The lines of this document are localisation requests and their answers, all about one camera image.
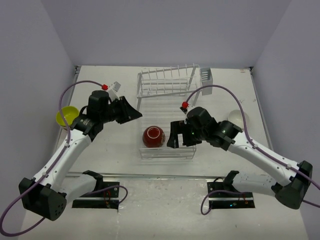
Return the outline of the beige flower pattern bowl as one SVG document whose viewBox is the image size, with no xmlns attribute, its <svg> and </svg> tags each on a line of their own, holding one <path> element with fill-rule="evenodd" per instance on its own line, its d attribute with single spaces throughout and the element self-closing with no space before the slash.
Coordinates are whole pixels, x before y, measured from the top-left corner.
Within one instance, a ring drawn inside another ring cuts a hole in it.
<svg viewBox="0 0 320 240">
<path fill-rule="evenodd" d="M 244 120 L 242 112 L 238 109 L 232 110 L 227 117 L 227 120 L 238 127 L 244 128 Z"/>
</svg>

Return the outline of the dark red bowl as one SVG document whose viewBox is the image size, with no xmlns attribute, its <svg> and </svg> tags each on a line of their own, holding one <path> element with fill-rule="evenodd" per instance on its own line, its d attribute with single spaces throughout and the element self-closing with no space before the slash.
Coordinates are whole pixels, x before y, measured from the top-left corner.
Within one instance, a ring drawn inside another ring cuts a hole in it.
<svg viewBox="0 0 320 240">
<path fill-rule="evenodd" d="M 147 148 L 161 148 L 165 140 L 164 131 L 155 125 L 147 127 L 142 135 L 142 142 Z"/>
</svg>

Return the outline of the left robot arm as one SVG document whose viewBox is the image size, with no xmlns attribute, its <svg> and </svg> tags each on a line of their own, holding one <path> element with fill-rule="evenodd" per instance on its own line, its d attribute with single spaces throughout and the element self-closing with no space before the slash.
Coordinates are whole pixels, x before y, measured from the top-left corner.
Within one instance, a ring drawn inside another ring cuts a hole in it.
<svg viewBox="0 0 320 240">
<path fill-rule="evenodd" d="M 64 143 L 48 163 L 32 179 L 23 178 L 19 183 L 23 207 L 55 221 L 68 203 L 82 196 L 97 197 L 107 191 L 102 175 L 90 170 L 84 171 L 69 186 L 62 186 L 62 183 L 81 153 L 103 130 L 105 123 L 115 121 L 124 124 L 142 116 L 124 96 L 117 96 L 113 90 L 93 91 L 88 104 L 72 122 Z"/>
</svg>

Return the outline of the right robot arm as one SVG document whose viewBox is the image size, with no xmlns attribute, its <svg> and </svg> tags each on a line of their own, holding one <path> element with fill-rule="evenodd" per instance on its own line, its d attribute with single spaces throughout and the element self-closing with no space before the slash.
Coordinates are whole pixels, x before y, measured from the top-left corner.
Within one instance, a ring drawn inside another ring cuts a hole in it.
<svg viewBox="0 0 320 240">
<path fill-rule="evenodd" d="M 230 197 L 247 192 L 259 193 L 275 197 L 288 208 L 300 208 L 311 184 L 313 166 L 309 162 L 296 162 L 253 142 L 239 126 L 227 120 L 217 122 L 202 107 L 184 109 L 183 112 L 186 115 L 184 120 L 170 123 L 166 144 L 169 148 L 177 149 L 178 135 L 182 135 L 182 144 L 186 147 L 207 142 L 212 147 L 246 159 L 266 173 L 249 175 L 233 170 L 223 180 L 223 193 Z"/>
</svg>

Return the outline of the lime green bowl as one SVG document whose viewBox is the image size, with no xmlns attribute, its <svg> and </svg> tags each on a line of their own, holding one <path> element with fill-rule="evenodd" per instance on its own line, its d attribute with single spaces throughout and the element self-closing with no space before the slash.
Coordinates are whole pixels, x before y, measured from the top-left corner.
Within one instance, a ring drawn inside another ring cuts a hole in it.
<svg viewBox="0 0 320 240">
<path fill-rule="evenodd" d="M 75 118 L 78 117 L 80 111 L 74 106 L 65 106 L 62 108 L 62 113 L 68 125 L 71 126 Z M 66 127 L 62 115 L 59 111 L 56 113 L 55 120 L 59 126 L 63 128 Z"/>
</svg>

